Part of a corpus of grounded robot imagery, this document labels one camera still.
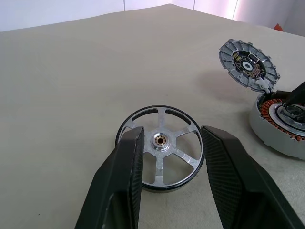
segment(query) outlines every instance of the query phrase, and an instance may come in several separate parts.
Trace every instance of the beige table surface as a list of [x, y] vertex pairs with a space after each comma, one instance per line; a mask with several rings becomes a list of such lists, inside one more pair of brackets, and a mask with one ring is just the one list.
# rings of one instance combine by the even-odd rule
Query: beige table surface
[[[273, 58], [278, 89], [304, 81], [304, 37], [173, 5], [0, 33], [0, 228], [74, 228], [119, 126], [154, 104], [238, 137], [305, 222], [305, 162], [251, 130], [258, 93], [218, 59], [230, 38]], [[220, 227], [205, 163], [173, 193], [142, 192], [140, 229]]]

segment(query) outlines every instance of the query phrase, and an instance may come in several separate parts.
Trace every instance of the disassembled motor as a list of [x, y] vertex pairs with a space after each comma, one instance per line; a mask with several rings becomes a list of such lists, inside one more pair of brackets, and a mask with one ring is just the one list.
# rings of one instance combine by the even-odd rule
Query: disassembled motor
[[262, 92], [250, 113], [254, 132], [277, 151], [305, 159], [305, 82], [292, 92], [272, 92], [280, 74], [270, 56], [252, 43], [230, 39], [219, 58], [234, 80]]
[[[203, 161], [203, 143], [202, 137], [200, 135], [200, 127], [198, 124], [185, 112], [170, 106], [148, 106], [142, 108], [133, 114], [131, 114], [121, 125], [115, 140], [117, 145], [120, 141], [123, 132], [126, 128], [134, 129], [138, 127], [137, 123], [134, 122], [137, 118], [148, 115], [152, 113], [158, 113], [158, 127], [152, 131], [145, 131], [145, 140], [144, 140], [144, 152], [150, 153], [156, 157], [156, 172], [154, 177], [154, 182], [152, 184], [142, 181], [144, 188], [152, 191], [168, 191], [179, 188], [190, 180], [192, 180], [195, 175], [199, 172]], [[173, 132], [165, 126], [165, 114], [174, 115], [187, 123], [187, 126], [181, 130]], [[197, 160], [190, 155], [186, 154], [177, 147], [177, 138], [185, 135], [187, 133], [194, 132], [201, 146], [200, 158]], [[192, 172], [187, 175], [184, 179], [175, 182], [173, 184], [165, 184], [163, 181], [163, 160], [165, 157], [175, 154], [187, 164], [193, 167]]]

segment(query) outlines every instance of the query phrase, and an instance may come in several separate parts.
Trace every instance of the copper winding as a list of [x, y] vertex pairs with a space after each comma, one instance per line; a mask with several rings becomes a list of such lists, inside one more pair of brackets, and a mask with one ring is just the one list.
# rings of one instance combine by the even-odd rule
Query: copper winding
[[292, 139], [295, 139], [297, 141], [305, 141], [305, 137], [301, 137], [301, 136], [298, 136], [298, 135], [295, 135], [285, 129], [283, 129], [282, 127], [280, 127], [278, 124], [276, 124], [270, 117], [269, 115], [269, 107], [272, 105], [272, 104], [275, 104], [275, 103], [281, 103], [282, 100], [281, 99], [271, 99], [271, 100], [267, 100], [266, 102], [264, 102], [261, 107], [260, 107], [260, 112], [262, 114], [262, 117], [270, 122], [274, 127], [276, 127], [277, 129], [283, 131], [284, 133], [288, 134], [290, 136], [290, 138]]

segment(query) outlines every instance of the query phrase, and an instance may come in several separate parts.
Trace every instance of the center hub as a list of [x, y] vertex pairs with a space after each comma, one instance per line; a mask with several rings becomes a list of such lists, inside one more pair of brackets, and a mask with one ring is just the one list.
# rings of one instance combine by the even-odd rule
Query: center hub
[[152, 146], [158, 151], [165, 151], [169, 148], [168, 136], [164, 133], [156, 133], [152, 136]]

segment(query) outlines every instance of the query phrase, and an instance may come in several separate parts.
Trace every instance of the aluminum spoke wheel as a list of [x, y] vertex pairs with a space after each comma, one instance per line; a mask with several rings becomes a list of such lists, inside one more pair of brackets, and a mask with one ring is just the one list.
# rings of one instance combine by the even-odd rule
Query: aluminum spoke wheel
[[[144, 188], [154, 190], [154, 191], [166, 191], [179, 188], [191, 179], [199, 172], [203, 161], [203, 143], [200, 135], [200, 128], [197, 123], [186, 113], [181, 110], [178, 110], [169, 106], [149, 106], [143, 109], [140, 109], [130, 115], [121, 125], [115, 143], [117, 144], [125, 131], [126, 128], [133, 129], [138, 126], [135, 120], [143, 115], [148, 115], [151, 113], [157, 113], [158, 115], [158, 126], [152, 131], [145, 130], [145, 143], [144, 143], [144, 152], [147, 152], [155, 157], [156, 159], [156, 171], [154, 176], [153, 183], [147, 183], [142, 181], [142, 186]], [[183, 129], [173, 131], [169, 128], [166, 128], [166, 114], [174, 115], [187, 123], [187, 126]], [[177, 138], [188, 133], [195, 133], [198, 137], [200, 143], [201, 151], [200, 158], [195, 159], [192, 156], [188, 155], [184, 151], [178, 149], [177, 147]], [[179, 180], [178, 182], [172, 184], [164, 183], [164, 159], [169, 155], [176, 155], [182, 159], [185, 163], [190, 165], [193, 170], [188, 174], [184, 179]]]

